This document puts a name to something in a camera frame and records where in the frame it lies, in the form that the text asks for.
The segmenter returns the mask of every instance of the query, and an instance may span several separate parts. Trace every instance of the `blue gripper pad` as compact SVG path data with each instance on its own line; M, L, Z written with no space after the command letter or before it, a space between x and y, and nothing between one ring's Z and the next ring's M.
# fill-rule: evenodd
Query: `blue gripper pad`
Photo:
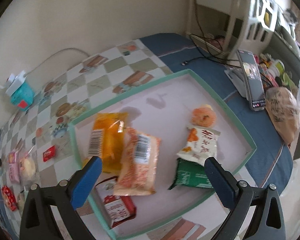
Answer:
M93 156L82 170L77 171L72 176L69 181L68 194L70 195L70 202L74 209L83 206L101 171L101 159Z
M214 157L205 161L204 171L223 206L233 210L239 194L237 180L229 171L225 171Z

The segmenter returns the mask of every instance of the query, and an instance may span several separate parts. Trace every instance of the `red sticker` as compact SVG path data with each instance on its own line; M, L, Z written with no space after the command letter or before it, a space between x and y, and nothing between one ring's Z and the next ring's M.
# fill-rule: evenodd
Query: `red sticker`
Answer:
M26 101L21 100L21 102L18 104L18 106L19 106L20 108L25 109L25 108L28 106L28 104L27 104Z
M50 160L56 154L56 147L52 146L43 153L43 161L46 162Z

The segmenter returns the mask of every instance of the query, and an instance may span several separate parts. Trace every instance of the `pink snack bag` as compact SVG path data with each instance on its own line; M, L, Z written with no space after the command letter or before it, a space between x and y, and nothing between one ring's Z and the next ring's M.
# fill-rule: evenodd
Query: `pink snack bag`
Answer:
M12 183L20 183L18 154L19 151L13 150L8 155L9 178Z

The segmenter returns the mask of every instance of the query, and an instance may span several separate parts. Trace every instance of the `phone screen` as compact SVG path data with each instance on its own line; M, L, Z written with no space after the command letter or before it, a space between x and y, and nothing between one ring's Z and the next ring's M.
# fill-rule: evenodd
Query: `phone screen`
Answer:
M243 63L244 72L247 76L250 87L252 107L263 107L266 105L265 93L262 86L258 66L255 62L253 54L239 50L239 55Z

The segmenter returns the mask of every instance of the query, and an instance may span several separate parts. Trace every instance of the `cable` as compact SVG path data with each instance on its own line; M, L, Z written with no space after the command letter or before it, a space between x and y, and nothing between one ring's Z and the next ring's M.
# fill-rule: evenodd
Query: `cable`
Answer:
M190 37L190 39L191 39L192 43L195 45L196 49L201 54L201 57L195 57L195 58L192 58L191 60L186 60L186 61L184 61L184 62L181 63L183 66L188 65L193 60L197 60L197 59L201 59L202 58L202 59L207 59L207 60L215 62L215 63L223 64L225 67L235 67L235 68L240 68L241 69L241 67L239 67L239 66L235 66L235 65L231 65L231 64L225 64L225 63L221 63L221 62L217 62L217 61L212 60L210 57L207 57L206 55L204 55L201 52L201 50L199 49L199 47L197 46L197 44L195 44L194 40L191 37ZM272 82L270 81L270 79L267 78L266 75L264 75L263 73L260 73L260 75L263 76L266 79L266 80L264 80L264 82L268 83L268 85L270 85L271 87L273 87Z
M197 37L199 37L199 38L202 38L202 39L209 39L209 40L214 40L214 41L217 41L217 40L215 40L215 39L205 38L205 37L202 37L202 36L199 36L199 35L193 34L193 33L191 33L190 35L192 35L192 36L197 36ZM220 60L225 60L224 58L216 57L215 55L212 55L212 54L210 53L210 56L209 56L209 58L211 58L211 57L214 57L214 58L216 58L216 59L220 59ZM240 61L240 60L238 60L238 59L231 59L230 61Z
M33 70L30 70L29 72L27 72L26 75L30 74L32 71L34 71L35 69L37 69L38 67L40 67L48 59L52 58L53 56L55 56L56 54L58 54L60 52L66 51L66 50L76 50L76 51L78 51L78 52L86 55L87 57L90 57L90 55L87 52L85 52L84 50L82 50L82 49L78 49L78 48L65 48L65 49L61 49L61 50L57 51L56 53L52 54L51 56L49 56L48 58L46 58L43 62L41 62L39 65L37 65Z
M196 57L196 58L192 58L191 60L186 60L184 62L182 62L181 64L183 66L185 65L188 65L191 61L193 60L196 60L196 59L199 59L199 58L204 58L204 59L207 59L209 61L212 61L212 62L215 62L215 63L219 63L219 64L223 64L224 66L229 66L229 67L235 67L235 68L241 68L239 66L235 66L235 65L231 65L231 64L224 64L224 63L221 63L221 62L218 62L218 61L215 61L215 60L212 60L210 57L207 57L206 55L204 55L201 50L199 49L198 45L195 44L194 40L191 38L190 36L190 40L192 41L192 43L195 45L196 49L198 50L198 52L201 54L201 57Z
M197 36L197 37L202 38L202 39L208 39L208 40L216 41L216 42L218 42L220 48L222 49L222 46L221 46L221 44L220 44L220 42L219 42L218 40L205 37L205 34L204 34L204 32L203 32L203 30L202 30L202 27L201 27L201 25L200 25L200 22L199 22L197 0L194 0L194 15L195 15L195 20L196 20L196 22L197 22L197 25L198 25L198 27L199 27L201 33L202 33L202 36L199 36L199 35L196 35L196 34L192 34L192 33L191 33L190 35ZM205 44L206 44L206 47L207 47L207 51L208 51L208 53L210 54L209 58L210 58L210 57L214 57L214 58L216 58L216 59L223 60L223 58L217 57L218 55L221 54L221 52L218 52L218 54L213 55L213 54L210 52L209 46L208 46L208 44L207 44L206 41L205 41Z

